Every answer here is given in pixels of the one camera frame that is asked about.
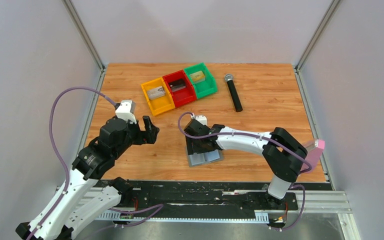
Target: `metal frame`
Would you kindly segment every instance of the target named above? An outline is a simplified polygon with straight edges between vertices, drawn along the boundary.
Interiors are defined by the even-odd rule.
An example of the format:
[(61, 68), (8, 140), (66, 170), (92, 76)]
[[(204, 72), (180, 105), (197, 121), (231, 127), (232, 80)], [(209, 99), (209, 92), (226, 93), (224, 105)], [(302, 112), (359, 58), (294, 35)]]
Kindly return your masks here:
[[(98, 91), (101, 90), (102, 84), (104, 83), (104, 77), (105, 77), (106, 73), (107, 73), (106, 68), (101, 71), (98, 82), (95, 86), (96, 90), (98, 90)], [(85, 147), (85, 143), (86, 143), (86, 140), (88, 138), (89, 128), (91, 127), (92, 118), (94, 116), (95, 108), (96, 108), (97, 103), (98, 103), (98, 98), (99, 98), (98, 94), (93, 94), (92, 101), (91, 101), (90, 107), (89, 107), (89, 112), (87, 113), (86, 122), (84, 123), (83, 133), (81, 135), (80, 142), (79, 142), (79, 145), (77, 148), (77, 152), (79, 152), (80, 150), (82, 150)]]
[(324, 14), (323, 18), (321, 19), (320, 24), (318, 25), (317, 29), (315, 30), (314, 35), (312, 36), (310, 42), (308, 43), (307, 47), (304, 50), (304, 53), (302, 53), (301, 58), (299, 59), (298, 63), (296, 64), (295, 69), (298, 71), (301, 70), (304, 66), (304, 64), (307, 61), (307, 58), (309, 57), (311, 51), (313, 50), (313, 47), (319, 40), (320, 35), (325, 30), (326, 25), (331, 20), (332, 16), (334, 15), (336, 9), (338, 8), (339, 4), (342, 2), (342, 0), (332, 0), (330, 3), (329, 8), (327, 9), (326, 13)]
[(83, 26), (82, 21), (80, 20), (79, 14), (76, 11), (76, 8), (74, 7), (71, 0), (62, 0), (64, 3), (65, 8), (68, 11), (68, 14), (70, 15), (71, 19), (73, 20), (74, 25), (76, 26), (78, 33), (80, 34), (81, 38), (84, 40), (84, 43), (86, 44), (87, 49), (89, 49), (90, 54), (92, 55), (93, 60), (95, 61), (98, 68), (102, 71), (105, 69), (105, 65), (102, 62), (98, 51), (96, 50), (95, 46), (92, 43), (91, 38), (89, 37), (88, 33), (86, 32), (85, 27)]
[[(319, 139), (319, 132), (320, 130), (317, 127), (317, 124), (315, 122), (315, 117), (313, 113), (313, 108), (311, 106), (311, 102), (308, 100), (308, 94), (305, 84), (303, 83), (303, 78), (301, 76), (301, 72), (295, 70), (295, 78), (296, 82), (298, 83), (299, 92), (301, 93), (302, 103), (305, 108), (305, 112), (307, 114), (308, 123), (310, 125), (310, 129), (312, 132), (312, 135), (315, 139)], [(328, 167), (328, 161), (326, 161), (326, 156), (323, 153), (320, 158), (321, 168), (323, 169), (324, 176), (326, 178), (326, 181), (332, 185), (332, 188), (335, 189), (334, 181), (332, 180), (331, 175), (329, 174), (329, 167)]]

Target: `wooden table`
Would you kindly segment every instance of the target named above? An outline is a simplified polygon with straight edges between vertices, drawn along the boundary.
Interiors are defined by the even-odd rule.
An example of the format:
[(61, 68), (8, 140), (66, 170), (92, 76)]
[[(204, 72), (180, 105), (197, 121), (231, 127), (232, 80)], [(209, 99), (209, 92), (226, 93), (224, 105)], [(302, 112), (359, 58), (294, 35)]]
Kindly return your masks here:
[[(152, 116), (141, 89), (141, 83), (181, 70), (194, 63), (132, 63), (110, 64), (102, 85), (102, 92), (114, 101), (136, 102), (135, 116), (143, 129), (143, 115), (151, 116), (160, 128), (155, 144), (133, 145), (109, 170), (104, 179), (118, 176), (135, 180), (173, 181), (270, 181), (273, 173), (266, 161), (256, 154), (223, 151), (224, 160), (206, 165), (189, 167), (185, 151), (185, 137), (179, 132), (177, 120), (181, 113), (190, 111), (205, 115), (208, 125), (223, 124), (228, 127), (252, 131), (272, 131), (275, 127), (288, 130), (301, 143), (311, 140), (312, 133), (303, 106), (300, 91), (290, 64), (222, 64), (206, 66), (217, 81), (218, 92), (186, 104), (180, 108)], [(235, 112), (228, 87), (223, 78), (234, 76), (243, 111)], [(114, 107), (99, 98), (87, 143), (99, 134), (106, 120), (115, 115)], [(183, 126), (189, 121), (182, 120)], [(320, 163), (317, 168), (298, 178), (301, 182), (324, 182)]]

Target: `small box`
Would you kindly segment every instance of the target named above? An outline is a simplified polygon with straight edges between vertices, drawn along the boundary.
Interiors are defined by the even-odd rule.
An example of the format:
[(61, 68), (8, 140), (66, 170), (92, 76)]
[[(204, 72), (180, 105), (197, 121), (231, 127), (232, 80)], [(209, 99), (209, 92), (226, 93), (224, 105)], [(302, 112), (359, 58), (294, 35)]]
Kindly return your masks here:
[(146, 91), (146, 94), (148, 95), (149, 100), (154, 100), (166, 95), (166, 91), (163, 86), (157, 86), (156, 88)]
[(175, 80), (175, 81), (170, 82), (168, 87), (174, 93), (174, 92), (177, 92), (179, 90), (186, 88), (186, 83), (183, 79), (179, 79), (179, 80)]
[[(143, 95), (145, 95), (146, 102), (149, 105), (152, 115), (157, 116), (175, 108), (172, 95), (167, 89), (166, 83), (162, 77), (142, 83), (140, 86), (142, 87)], [(164, 89), (164, 95), (155, 99), (150, 99), (147, 92), (160, 87)]]
[[(189, 78), (190, 83), (192, 83), (193, 88), (195, 89), (196, 98), (200, 99), (217, 92), (216, 79), (211, 75), (208, 68), (202, 62), (197, 65), (193, 65), (184, 69), (187, 77)], [(194, 73), (202, 72), (205, 76), (205, 79), (200, 82), (194, 82), (191, 75)]]
[(167, 74), (162, 79), (167, 84), (168, 91), (176, 108), (197, 99), (195, 89), (183, 70)]
[(203, 71), (197, 71), (197, 72), (191, 73), (189, 74), (189, 78), (190, 80), (193, 81), (193, 84), (197, 84), (205, 81), (205, 75)]

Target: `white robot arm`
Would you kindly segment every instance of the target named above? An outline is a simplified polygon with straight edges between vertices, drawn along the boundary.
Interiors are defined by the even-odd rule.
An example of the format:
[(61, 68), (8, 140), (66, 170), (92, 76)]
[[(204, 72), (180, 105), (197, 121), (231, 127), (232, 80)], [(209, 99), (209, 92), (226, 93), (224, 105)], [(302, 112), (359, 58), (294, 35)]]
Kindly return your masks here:
[(75, 210), (80, 199), (131, 145), (154, 144), (157, 140), (160, 129), (152, 124), (149, 116), (144, 116), (145, 130), (140, 130), (134, 109), (135, 103), (131, 100), (116, 106), (116, 116), (109, 119), (101, 127), (99, 136), (78, 153), (72, 163), (69, 183), (64, 182), (37, 217), (18, 225), (15, 231), (21, 239), (72, 239), (103, 211), (129, 195), (133, 187), (118, 177), (99, 196)]
[(208, 158), (208, 153), (239, 150), (265, 158), (274, 175), (267, 193), (277, 199), (284, 198), (287, 190), (301, 172), (307, 150), (285, 129), (276, 127), (272, 132), (250, 132), (214, 124), (207, 126), (205, 116), (194, 116), (184, 128), (189, 162)]

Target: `white backdrop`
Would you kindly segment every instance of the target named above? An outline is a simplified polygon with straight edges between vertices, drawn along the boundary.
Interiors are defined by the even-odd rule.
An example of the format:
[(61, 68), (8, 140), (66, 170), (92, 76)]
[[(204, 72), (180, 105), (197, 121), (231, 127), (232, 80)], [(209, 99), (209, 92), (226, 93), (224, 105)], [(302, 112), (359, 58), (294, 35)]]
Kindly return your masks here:
[[(96, 86), (99, 74), (62, 1), (0, 0), (0, 240), (20, 239), (17, 225), (36, 217), (64, 181), (48, 136), (55, 97)], [(72, 91), (56, 107), (54, 136), (67, 163), (91, 97)]]
[(330, 2), (73, 0), (105, 64), (296, 64)]
[(302, 73), (361, 239), (384, 239), (384, 1), (342, 1)]

